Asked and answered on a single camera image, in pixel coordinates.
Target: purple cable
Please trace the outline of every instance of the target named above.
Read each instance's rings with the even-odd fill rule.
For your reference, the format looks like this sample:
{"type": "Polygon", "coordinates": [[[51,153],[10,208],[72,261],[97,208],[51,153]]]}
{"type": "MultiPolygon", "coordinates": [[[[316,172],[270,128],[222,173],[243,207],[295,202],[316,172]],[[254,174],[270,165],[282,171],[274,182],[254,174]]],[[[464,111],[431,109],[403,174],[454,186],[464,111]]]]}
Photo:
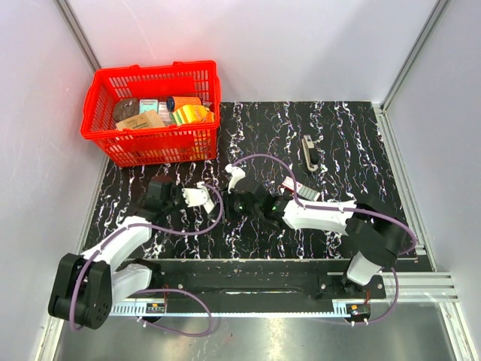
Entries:
{"type": "MultiPolygon", "coordinates": [[[[258,157],[272,159],[272,160],[278,162],[279,164],[281,164],[282,167],[287,169],[287,171],[289,172],[289,175],[291,176],[292,180],[294,181],[294,201],[298,205],[300,205],[301,207],[308,208],[308,209],[319,209],[321,211],[337,211],[337,212],[340,211],[339,208],[337,208],[337,207],[329,207],[327,205],[304,205],[304,204],[302,204],[302,202],[299,201],[299,198],[298,198],[297,181],[295,180],[294,173],[292,172],[291,168],[287,164],[285,164],[285,162],[283,162],[279,158],[276,158],[275,156],[271,156],[269,154],[252,154],[250,156],[245,156],[244,158],[240,158],[240,159],[236,160],[234,163],[232,163],[232,166],[237,166],[237,164],[239,164],[240,162],[244,162],[248,159],[258,158],[258,157]]],[[[376,217],[376,218],[380,218],[382,220],[387,220],[388,222],[391,222],[391,223],[395,224],[396,226],[400,226],[411,237],[412,244],[410,245],[410,247],[408,249],[401,251],[399,253],[399,255],[409,253],[417,245],[416,234],[413,231],[411,231],[411,229],[408,226],[406,226],[404,223],[399,222],[398,220],[396,220],[393,217],[386,216],[385,214],[381,214],[381,213],[377,213],[377,212],[373,212],[373,211],[368,211],[367,209],[344,208],[344,211],[366,214],[366,215],[371,216],[371,217],[376,217]]]]}
{"type": "Polygon", "coordinates": [[[182,293],[183,295],[186,295],[186,296],[190,297],[191,299],[194,299],[207,312],[207,315],[209,317],[209,326],[205,331],[200,332],[200,333],[186,333],[186,332],[182,332],[182,331],[179,331],[179,330],[176,330],[176,329],[171,329],[169,327],[156,325],[154,323],[150,323],[150,322],[147,322],[147,321],[145,321],[145,323],[144,323],[145,325],[154,327],[156,329],[161,329],[163,331],[167,331],[167,332],[170,332],[170,333],[174,333],[176,335],[188,336],[188,337],[204,337],[204,336],[210,335],[212,333],[212,331],[213,331],[212,314],[211,314],[208,306],[200,298],[198,298],[196,295],[194,295],[190,292],[184,291],[184,290],[176,290],[176,289],[172,289],[172,288],[157,288],[157,289],[151,289],[151,290],[142,290],[142,291],[137,291],[135,294],[151,293],[151,292],[155,292],[155,293],[160,293],[160,292],[162,292],[162,293],[182,293]]]}
{"type": "Polygon", "coordinates": [[[372,321],[369,321],[369,323],[378,323],[378,322],[381,322],[382,320],[384,320],[386,317],[388,317],[392,310],[394,310],[394,307],[396,307],[397,303],[398,303],[398,298],[399,298],[399,280],[398,280],[398,275],[396,274],[396,270],[393,268],[391,268],[391,272],[392,272],[392,275],[394,276],[394,282],[396,283],[396,292],[394,294],[394,299],[392,300],[392,304],[389,306],[389,309],[385,312],[385,314],[383,316],[379,316],[378,318],[375,318],[374,320],[372,321]]]}
{"type": "MultiPolygon", "coordinates": [[[[219,200],[219,204],[220,204],[219,214],[217,215],[216,220],[210,226],[208,226],[206,229],[202,229],[201,231],[197,231],[197,232],[180,232],[180,231],[174,231],[173,229],[167,229],[167,228],[163,228],[163,227],[159,227],[159,226],[154,226],[152,224],[133,223],[133,224],[128,225],[127,227],[119,228],[114,233],[109,235],[107,237],[107,239],[105,240],[105,242],[102,244],[102,246],[100,246],[100,249],[101,250],[105,249],[105,247],[109,243],[111,243],[112,240],[115,237],[117,237],[120,233],[126,231],[127,229],[133,228],[133,227],[147,227],[147,228],[157,229],[159,231],[170,233],[172,235],[203,235],[204,233],[209,232],[222,219],[222,215],[223,215],[223,212],[224,212],[224,204],[222,203],[222,196],[220,195],[218,190],[216,190],[214,187],[212,187],[209,184],[205,184],[205,186],[214,192],[214,194],[216,195],[217,199],[219,200]]],[[[68,312],[68,324],[70,326],[70,329],[73,332],[77,332],[77,331],[79,331],[83,328],[83,326],[79,326],[79,327],[75,326],[75,306],[77,305],[78,293],[79,293],[79,290],[80,290],[80,286],[82,285],[83,279],[85,278],[85,274],[87,272],[87,269],[90,267],[93,260],[100,254],[100,252],[101,252],[100,250],[96,250],[91,255],[91,257],[83,265],[83,267],[80,270],[80,273],[77,277],[77,280],[75,281],[74,292],[72,293],[72,300],[71,300],[71,303],[70,303],[70,310],[68,312]]],[[[164,290],[160,289],[160,290],[162,290],[162,291],[157,291],[157,290],[154,290],[154,291],[156,291],[156,292],[174,292],[173,290],[167,290],[167,289],[164,289],[164,290]]],[[[138,291],[137,293],[151,293],[152,292],[152,290],[144,290],[144,291],[146,291],[146,292],[138,291]]],[[[195,295],[192,295],[191,293],[188,293],[188,292],[183,291],[183,290],[175,290],[175,292],[183,293],[185,295],[188,295],[189,297],[191,297],[195,301],[197,301],[204,308],[204,310],[207,311],[207,314],[209,315],[209,326],[208,326],[207,330],[202,332],[202,333],[189,334],[189,333],[184,333],[184,332],[181,332],[181,331],[169,329],[168,327],[164,327],[164,326],[160,326],[160,325],[154,325],[154,326],[156,328],[160,328],[160,329],[163,329],[165,331],[177,333],[178,335],[184,335],[184,336],[201,337],[201,336],[204,336],[204,335],[209,335],[213,330],[213,319],[212,319],[212,315],[210,314],[210,311],[207,308],[207,306],[198,297],[196,297],[195,295]]]]}

